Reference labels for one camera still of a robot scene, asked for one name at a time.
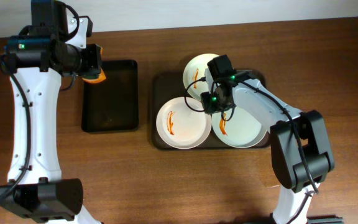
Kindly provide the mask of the orange green scrub sponge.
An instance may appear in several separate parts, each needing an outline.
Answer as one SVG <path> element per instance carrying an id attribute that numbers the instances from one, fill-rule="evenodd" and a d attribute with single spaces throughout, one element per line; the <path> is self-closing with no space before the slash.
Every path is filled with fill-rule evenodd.
<path id="1" fill-rule="evenodd" d="M 97 44 L 89 44 L 83 53 L 84 70 L 81 73 L 82 79 L 90 84 L 103 82 L 106 79 L 102 69 L 103 48 Z"/>

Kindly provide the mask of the white plate top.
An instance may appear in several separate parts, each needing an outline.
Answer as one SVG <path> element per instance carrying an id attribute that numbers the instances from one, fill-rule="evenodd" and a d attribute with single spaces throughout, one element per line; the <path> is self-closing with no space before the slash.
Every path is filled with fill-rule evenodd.
<path id="1" fill-rule="evenodd" d="M 200 94 L 210 91 L 213 79 L 210 76 L 207 63 L 218 56 L 218 54 L 201 54 L 194 57 L 187 63 L 183 72 L 183 85 L 185 88 L 187 88 L 190 83 L 205 77 L 205 72 L 208 74 L 205 82 L 194 83 L 188 89 L 188 94 L 192 98 L 201 101 Z"/>

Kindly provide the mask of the white plate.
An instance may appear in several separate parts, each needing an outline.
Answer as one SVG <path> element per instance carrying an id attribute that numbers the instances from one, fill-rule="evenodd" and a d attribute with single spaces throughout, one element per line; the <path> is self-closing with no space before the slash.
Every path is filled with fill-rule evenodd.
<path id="1" fill-rule="evenodd" d="M 177 97 L 166 102 L 155 119 L 162 141 L 176 149 L 191 149 L 204 143 L 211 132 L 211 116 L 202 112 L 200 101 Z"/>
<path id="2" fill-rule="evenodd" d="M 236 107 L 232 118 L 228 121 L 232 110 L 211 115 L 212 128 L 217 137 L 225 144 L 236 148 L 250 148 L 257 145 L 267 130 L 247 111 Z"/>
<path id="3" fill-rule="evenodd" d="M 188 94 L 192 98 L 201 101 L 200 94 L 210 91 L 213 79 L 210 76 L 207 63 L 218 56 L 218 54 L 201 54 L 194 57 L 187 63 L 183 72 L 183 85 L 185 88 L 187 88 L 190 83 L 205 77 L 205 72 L 208 74 L 205 82 L 194 83 L 188 89 Z"/>

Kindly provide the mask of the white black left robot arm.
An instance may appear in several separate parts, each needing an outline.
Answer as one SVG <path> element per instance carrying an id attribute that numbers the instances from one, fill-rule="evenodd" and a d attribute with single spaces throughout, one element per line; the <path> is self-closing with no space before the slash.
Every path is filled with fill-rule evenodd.
<path id="1" fill-rule="evenodd" d="M 0 207 L 37 223 L 94 223 L 79 179 L 62 179 L 57 156 L 57 100 L 64 76 L 104 77 L 90 24 L 31 26 L 1 56 L 14 92 L 14 151 Z"/>

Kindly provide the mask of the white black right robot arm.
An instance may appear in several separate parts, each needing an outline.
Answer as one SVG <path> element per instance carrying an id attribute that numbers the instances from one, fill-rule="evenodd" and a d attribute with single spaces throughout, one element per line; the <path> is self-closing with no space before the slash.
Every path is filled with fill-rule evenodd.
<path id="1" fill-rule="evenodd" d="M 335 166 L 323 116 L 287 105 L 247 70 L 206 72 L 203 80 L 209 88 L 201 95 L 205 113 L 222 115 L 241 108 L 268 129 L 272 167 L 281 185 L 269 222 L 342 223 L 342 218 L 307 217 L 319 185 Z"/>

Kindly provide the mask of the brown serving tray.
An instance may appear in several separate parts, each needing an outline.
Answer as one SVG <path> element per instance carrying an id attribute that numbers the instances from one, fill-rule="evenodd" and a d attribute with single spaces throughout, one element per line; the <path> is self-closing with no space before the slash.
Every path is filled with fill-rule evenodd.
<path id="1" fill-rule="evenodd" d="M 163 72 L 154 76 L 149 96 L 149 123 L 150 123 L 150 141 L 160 150 L 174 151 L 179 150 L 169 146 L 158 135 L 156 128 L 156 118 L 159 109 L 169 100 L 176 97 L 184 96 L 185 87 L 183 85 L 182 72 Z M 267 133 L 262 140 L 256 145 L 245 149 L 265 149 L 270 147 L 269 133 Z M 218 149 L 236 149 L 235 147 L 224 144 L 219 138 L 211 131 L 211 134 L 199 146 L 191 150 L 218 150 Z"/>

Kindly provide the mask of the black water tray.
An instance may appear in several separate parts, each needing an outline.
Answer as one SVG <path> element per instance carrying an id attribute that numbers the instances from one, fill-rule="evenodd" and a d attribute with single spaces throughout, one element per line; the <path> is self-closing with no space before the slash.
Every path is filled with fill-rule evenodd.
<path id="1" fill-rule="evenodd" d="M 87 133 L 132 131 L 139 125 L 135 60 L 103 62 L 106 79 L 84 84 L 81 128 Z"/>

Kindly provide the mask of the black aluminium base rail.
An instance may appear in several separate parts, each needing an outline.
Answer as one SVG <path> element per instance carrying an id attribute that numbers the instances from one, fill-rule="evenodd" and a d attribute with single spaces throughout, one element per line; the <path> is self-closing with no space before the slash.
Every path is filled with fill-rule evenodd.
<path id="1" fill-rule="evenodd" d="M 309 217 L 307 218 L 307 224 L 344 224 L 343 217 L 337 217 L 335 215 L 322 216 L 322 217 Z"/>

